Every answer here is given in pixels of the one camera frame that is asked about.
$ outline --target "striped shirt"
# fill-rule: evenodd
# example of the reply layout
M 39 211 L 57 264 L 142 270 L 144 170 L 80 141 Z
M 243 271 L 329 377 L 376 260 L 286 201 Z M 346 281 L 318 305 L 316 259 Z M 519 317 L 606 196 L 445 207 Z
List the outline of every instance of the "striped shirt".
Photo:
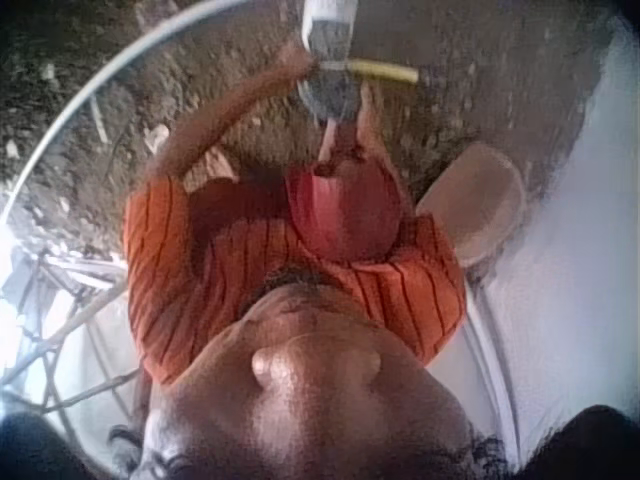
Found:
M 265 277 L 290 264 L 337 279 L 425 365 L 464 318 L 462 272 L 431 216 L 403 222 L 383 261 L 337 263 L 309 251 L 287 216 L 241 217 L 195 238 L 202 236 L 194 227 L 201 215 L 182 183 L 168 177 L 146 184 L 127 204 L 131 329 L 160 384 L 180 376 L 238 320 Z

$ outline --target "man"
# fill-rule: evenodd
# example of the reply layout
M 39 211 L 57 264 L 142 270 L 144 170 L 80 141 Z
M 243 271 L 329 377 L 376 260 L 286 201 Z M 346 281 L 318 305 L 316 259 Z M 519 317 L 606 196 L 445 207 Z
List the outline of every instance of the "man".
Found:
M 413 213 L 366 86 L 357 125 L 329 122 L 318 162 L 282 185 L 184 190 L 255 102 L 313 67 L 288 46 L 180 122 L 128 203 L 131 327 L 165 387 L 140 471 L 353 477 L 472 440 L 424 370 L 464 317 L 462 272 Z

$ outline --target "dirt ground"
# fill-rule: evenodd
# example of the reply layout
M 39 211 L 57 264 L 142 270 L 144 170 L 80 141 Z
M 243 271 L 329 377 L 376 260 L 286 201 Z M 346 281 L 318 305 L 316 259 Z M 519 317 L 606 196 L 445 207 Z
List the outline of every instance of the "dirt ground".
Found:
M 171 129 L 181 113 L 265 67 L 300 25 L 302 4 L 253 2 L 192 28 L 118 75 L 97 95 L 106 142 L 87 105 L 21 195 L 11 220 L 18 238 L 36 251 L 121 254 L 124 201 L 151 155 L 145 131 L 159 124 Z M 66 0 L 4 7 L 4 198 L 66 101 L 140 35 L 135 6 L 133 0 Z M 354 56 L 429 66 L 445 80 L 430 89 L 376 82 L 385 139 L 414 196 L 465 146 L 483 140 L 512 158 L 532 205 L 543 198 L 599 80 L 610 16 L 606 7 L 577 0 L 362 2 Z M 277 171 L 311 161 L 321 134 L 293 93 L 258 105 L 223 147 L 245 174 Z

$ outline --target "rock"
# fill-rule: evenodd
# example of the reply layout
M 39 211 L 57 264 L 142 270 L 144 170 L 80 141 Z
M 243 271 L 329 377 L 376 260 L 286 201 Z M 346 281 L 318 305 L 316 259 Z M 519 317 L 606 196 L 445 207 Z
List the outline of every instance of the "rock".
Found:
M 432 149 L 435 148 L 435 146 L 438 143 L 438 137 L 436 135 L 429 135 L 429 138 L 427 138 L 427 145 L 426 147 L 428 149 Z
M 60 88 L 60 82 L 56 78 L 56 67 L 52 62 L 47 62 L 42 66 L 40 78 L 45 82 L 49 82 L 55 90 Z
M 169 138 L 169 128 L 163 123 L 158 124 L 151 131 L 145 129 L 144 143 L 154 155 L 158 153 L 167 138 Z
M 413 146 L 413 138 L 409 133 L 402 135 L 402 138 L 400 139 L 400 146 L 404 150 L 411 150 L 411 147 Z
M 462 130 L 462 128 L 464 128 L 464 122 L 462 121 L 462 118 L 460 118 L 459 116 L 450 118 L 449 125 L 451 125 L 451 128 L 455 130 Z
M 18 152 L 18 146 L 16 142 L 9 140 L 7 145 L 5 146 L 5 150 L 7 152 L 7 158 L 10 160 L 20 160 L 20 153 Z
M 69 210 L 70 210 L 70 206 L 69 206 L 69 200 L 67 200 L 64 197 L 60 197 L 60 206 L 62 207 L 62 211 L 65 215 L 69 214 Z
M 454 134 L 452 130 L 443 128 L 438 132 L 438 143 L 447 143 L 453 140 Z

